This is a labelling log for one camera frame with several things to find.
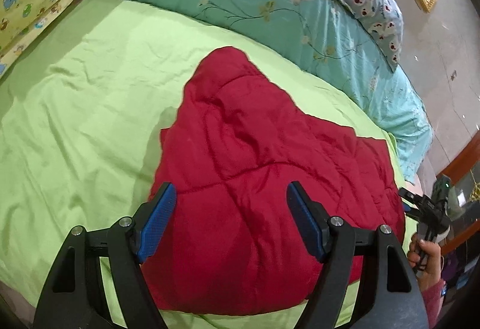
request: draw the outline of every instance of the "wooden furniture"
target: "wooden furniture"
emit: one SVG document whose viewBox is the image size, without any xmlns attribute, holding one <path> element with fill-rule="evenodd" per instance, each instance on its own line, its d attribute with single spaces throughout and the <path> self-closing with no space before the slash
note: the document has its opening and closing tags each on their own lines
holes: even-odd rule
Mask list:
<svg viewBox="0 0 480 329">
<path fill-rule="evenodd" d="M 456 195 L 466 202 L 460 203 L 465 212 L 452 222 L 452 232 L 442 246 L 446 255 L 480 231 L 480 202 L 472 201 L 480 189 L 480 131 L 440 174 L 452 179 Z"/>
</svg>

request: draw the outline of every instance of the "metal screw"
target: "metal screw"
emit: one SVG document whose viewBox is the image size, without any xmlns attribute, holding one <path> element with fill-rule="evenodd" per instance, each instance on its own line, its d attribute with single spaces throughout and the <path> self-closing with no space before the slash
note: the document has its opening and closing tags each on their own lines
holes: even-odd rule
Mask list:
<svg viewBox="0 0 480 329">
<path fill-rule="evenodd" d="M 73 229 L 71 229 L 71 234 L 73 235 L 81 235 L 82 232 L 83 232 L 82 226 L 75 226 Z"/>
<path fill-rule="evenodd" d="M 330 218 L 330 223 L 334 226 L 342 226 L 343 225 L 343 219 L 340 217 L 332 217 Z"/>
<path fill-rule="evenodd" d="M 123 217 L 122 219 L 119 220 L 118 223 L 122 227 L 127 227 L 131 225 L 131 218 L 130 217 Z"/>
<path fill-rule="evenodd" d="M 388 225 L 381 225 L 380 226 L 380 231 L 384 234 L 384 235 L 389 235 L 391 232 L 392 232 L 392 228 Z"/>
</svg>

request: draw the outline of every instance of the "red comforter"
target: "red comforter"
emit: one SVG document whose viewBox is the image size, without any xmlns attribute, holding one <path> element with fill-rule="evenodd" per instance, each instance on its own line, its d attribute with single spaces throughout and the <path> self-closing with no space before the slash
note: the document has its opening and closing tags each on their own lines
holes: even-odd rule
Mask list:
<svg viewBox="0 0 480 329">
<path fill-rule="evenodd" d="M 351 225 L 405 218 L 385 141 L 300 111 L 232 47 L 202 60 L 177 120 L 161 132 L 163 181 L 177 207 L 143 273 L 158 308 L 252 315 L 295 306 L 322 266 L 307 253 L 286 202 L 301 182 L 312 200 Z M 351 281 L 359 278 L 356 258 Z"/>
</svg>

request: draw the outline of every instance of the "bed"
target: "bed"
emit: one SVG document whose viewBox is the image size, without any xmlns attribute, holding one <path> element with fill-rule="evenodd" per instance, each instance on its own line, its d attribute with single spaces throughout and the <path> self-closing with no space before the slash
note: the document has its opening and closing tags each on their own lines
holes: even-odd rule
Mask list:
<svg viewBox="0 0 480 329">
<path fill-rule="evenodd" d="M 378 20 L 365 7 L 367 0 L 355 0 L 361 5 L 350 6 L 346 0 L 135 1 L 248 36 L 340 89 L 395 137 L 402 173 L 407 181 L 414 181 L 433 130 L 422 100 L 400 65 L 386 59 L 385 50 L 379 48 L 382 40 L 373 38 L 379 34 L 369 33 L 370 26 L 360 22 Z M 396 6 L 394 0 L 389 5 Z M 360 10 L 360 17 L 351 10 Z"/>
<path fill-rule="evenodd" d="M 361 34 L 341 5 L 325 3 L 325 13 L 335 8 Z M 218 47 L 246 52 L 305 113 L 353 127 L 357 136 L 384 139 L 395 181 L 405 184 L 398 138 L 377 126 L 363 111 L 369 109 L 335 80 L 328 84 L 302 71 L 295 60 L 242 33 L 170 10 L 128 0 L 83 0 L 60 14 L 0 79 L 0 280 L 32 306 L 73 225 L 104 228 L 146 200 L 161 157 L 159 130 L 174 122 L 183 85 L 198 62 Z M 323 32 L 328 37 L 328 29 Z M 385 81 L 393 78 L 383 69 Z M 399 68 L 395 73 L 405 76 Z M 415 230 L 406 222 L 404 249 Z M 102 272 L 112 318 L 122 323 L 106 261 Z M 349 287 L 339 324 L 351 316 L 357 286 Z M 162 316 L 177 328 L 293 327 L 304 305 L 245 317 L 171 311 Z"/>
</svg>

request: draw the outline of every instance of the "finger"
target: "finger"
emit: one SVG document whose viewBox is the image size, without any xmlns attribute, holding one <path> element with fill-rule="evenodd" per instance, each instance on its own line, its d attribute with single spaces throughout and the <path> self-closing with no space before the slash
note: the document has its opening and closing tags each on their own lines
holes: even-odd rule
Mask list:
<svg viewBox="0 0 480 329">
<path fill-rule="evenodd" d="M 436 243 L 420 240 L 418 242 L 420 249 L 423 250 L 427 255 L 429 255 L 427 260 L 427 266 L 425 270 L 435 276 L 435 278 L 440 279 L 441 273 L 441 251 L 440 246 Z"/>
<path fill-rule="evenodd" d="M 407 259 L 413 263 L 418 263 L 420 261 L 420 256 L 415 252 L 409 252 L 406 255 Z"/>
<path fill-rule="evenodd" d="M 410 245 L 409 245 L 409 251 L 410 252 L 415 252 L 417 250 L 417 246 L 418 246 L 417 243 L 411 242 Z"/>
<path fill-rule="evenodd" d="M 440 246 L 437 243 L 420 240 L 418 245 L 427 255 L 440 261 Z"/>
</svg>

